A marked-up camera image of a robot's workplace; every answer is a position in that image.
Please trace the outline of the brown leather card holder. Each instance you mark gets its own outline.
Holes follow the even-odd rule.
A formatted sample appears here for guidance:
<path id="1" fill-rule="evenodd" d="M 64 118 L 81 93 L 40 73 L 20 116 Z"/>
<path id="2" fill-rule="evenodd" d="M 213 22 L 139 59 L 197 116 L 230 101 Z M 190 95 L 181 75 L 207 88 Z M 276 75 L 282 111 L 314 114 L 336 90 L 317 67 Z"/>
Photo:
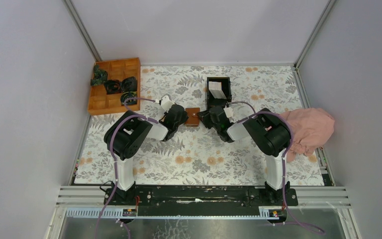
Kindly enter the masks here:
<path id="1" fill-rule="evenodd" d="M 187 113 L 188 119 L 184 125 L 189 127 L 199 126 L 200 120 L 197 114 L 200 112 L 200 108 L 186 108 L 185 111 Z"/>

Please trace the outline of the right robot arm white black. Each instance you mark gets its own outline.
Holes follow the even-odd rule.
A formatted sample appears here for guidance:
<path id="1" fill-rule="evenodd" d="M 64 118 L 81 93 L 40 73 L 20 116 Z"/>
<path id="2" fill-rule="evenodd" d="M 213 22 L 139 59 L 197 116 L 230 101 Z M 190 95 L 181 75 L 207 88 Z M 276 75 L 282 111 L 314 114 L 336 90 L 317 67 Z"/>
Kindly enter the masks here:
<path id="1" fill-rule="evenodd" d="M 250 137 L 266 156 L 269 168 L 265 197 L 268 203 L 278 205 L 285 199 L 282 189 L 286 183 L 286 154 L 293 142 L 293 133 L 287 121 L 277 113 L 263 108 L 237 122 L 231 122 L 227 108 L 220 106 L 198 112 L 195 115 L 210 129 L 216 130 L 220 139 L 232 143 Z"/>

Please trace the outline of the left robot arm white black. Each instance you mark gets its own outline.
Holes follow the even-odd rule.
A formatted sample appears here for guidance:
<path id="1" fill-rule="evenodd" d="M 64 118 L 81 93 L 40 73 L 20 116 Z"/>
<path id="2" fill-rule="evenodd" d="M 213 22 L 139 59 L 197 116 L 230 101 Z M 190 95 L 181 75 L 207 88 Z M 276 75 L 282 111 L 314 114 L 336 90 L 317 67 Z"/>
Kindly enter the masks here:
<path id="1" fill-rule="evenodd" d="M 134 200 L 131 187 L 135 183 L 132 157 L 138 152 L 145 139 L 167 141 L 177 132 L 188 115 L 180 105 L 174 104 L 157 121 L 133 111 L 126 111 L 103 137 L 107 149 L 114 157 L 114 185 L 118 189 L 115 198 L 124 205 Z"/>

